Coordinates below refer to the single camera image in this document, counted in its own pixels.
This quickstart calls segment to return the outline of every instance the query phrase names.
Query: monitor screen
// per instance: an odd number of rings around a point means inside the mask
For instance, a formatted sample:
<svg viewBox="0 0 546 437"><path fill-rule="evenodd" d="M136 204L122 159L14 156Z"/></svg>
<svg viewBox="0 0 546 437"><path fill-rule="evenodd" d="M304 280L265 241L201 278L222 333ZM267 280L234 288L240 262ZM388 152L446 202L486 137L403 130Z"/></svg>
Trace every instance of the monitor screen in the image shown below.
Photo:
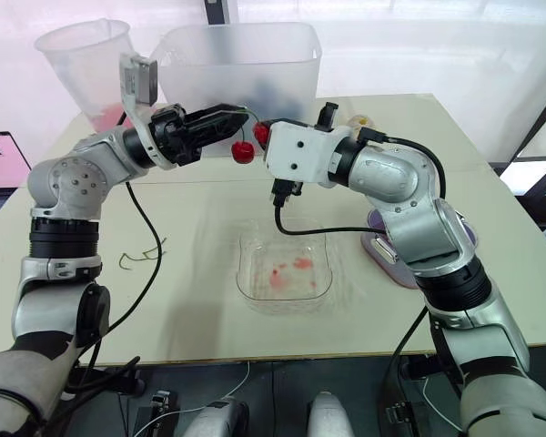
<svg viewBox="0 0 546 437"><path fill-rule="evenodd" d="M9 132L0 132L0 188L18 188L30 166Z"/></svg>

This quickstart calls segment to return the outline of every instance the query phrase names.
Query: clear plastic tray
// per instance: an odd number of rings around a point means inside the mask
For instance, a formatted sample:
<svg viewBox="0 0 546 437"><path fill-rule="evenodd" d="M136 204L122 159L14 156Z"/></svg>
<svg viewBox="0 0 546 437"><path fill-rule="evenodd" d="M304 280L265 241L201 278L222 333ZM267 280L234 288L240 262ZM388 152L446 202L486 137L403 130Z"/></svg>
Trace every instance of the clear plastic tray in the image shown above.
<svg viewBox="0 0 546 437"><path fill-rule="evenodd" d="M320 228L284 218L289 229ZM332 271L325 234L286 236L273 220L251 220L240 237L237 285L251 308L270 314L311 312L329 294Z"/></svg>

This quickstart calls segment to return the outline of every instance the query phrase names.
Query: white curtain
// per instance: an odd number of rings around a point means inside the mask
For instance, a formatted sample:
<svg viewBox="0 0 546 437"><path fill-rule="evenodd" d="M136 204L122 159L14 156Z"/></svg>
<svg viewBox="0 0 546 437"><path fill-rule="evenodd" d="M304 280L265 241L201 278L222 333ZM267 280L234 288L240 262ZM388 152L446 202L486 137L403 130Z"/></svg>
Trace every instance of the white curtain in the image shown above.
<svg viewBox="0 0 546 437"><path fill-rule="evenodd" d="M79 113L33 44L58 27L101 17L128 22L142 55L174 27L207 22L200 0L0 0L0 130L12 132L31 164Z"/></svg>
<svg viewBox="0 0 546 437"><path fill-rule="evenodd" d="M432 93L489 161L509 159L546 105L546 0L228 6L233 22L314 25L324 51L319 97Z"/></svg>

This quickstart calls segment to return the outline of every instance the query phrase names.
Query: metal bracket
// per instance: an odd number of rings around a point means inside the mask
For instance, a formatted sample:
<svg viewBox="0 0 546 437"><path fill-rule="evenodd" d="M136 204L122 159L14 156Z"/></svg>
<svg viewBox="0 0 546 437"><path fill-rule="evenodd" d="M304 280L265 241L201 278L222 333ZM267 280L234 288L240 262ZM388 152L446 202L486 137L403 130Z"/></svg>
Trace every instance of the metal bracket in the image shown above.
<svg viewBox="0 0 546 437"><path fill-rule="evenodd" d="M392 407L386 409L386 415L389 422L392 424L414 421L414 414L412 413L412 405L410 402L395 403Z"/></svg>
<svg viewBox="0 0 546 437"><path fill-rule="evenodd" d="M152 396L149 407L137 409L136 424L134 433L141 430L147 423L167 412L178 412L180 407L177 404L177 394L173 391L158 390ZM142 437L172 437L178 425L180 415L170 414L146 428L141 434Z"/></svg>

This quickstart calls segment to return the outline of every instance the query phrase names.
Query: plastic cup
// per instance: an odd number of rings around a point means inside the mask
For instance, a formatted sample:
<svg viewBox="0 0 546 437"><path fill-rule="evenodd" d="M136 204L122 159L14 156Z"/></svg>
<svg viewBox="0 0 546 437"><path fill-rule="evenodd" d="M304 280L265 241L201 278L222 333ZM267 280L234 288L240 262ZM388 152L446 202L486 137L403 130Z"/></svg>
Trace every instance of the plastic cup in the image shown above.
<svg viewBox="0 0 546 437"><path fill-rule="evenodd" d="M61 27L35 41L96 132L113 127L123 112L119 55L134 52L128 32L128 23L102 18Z"/></svg>

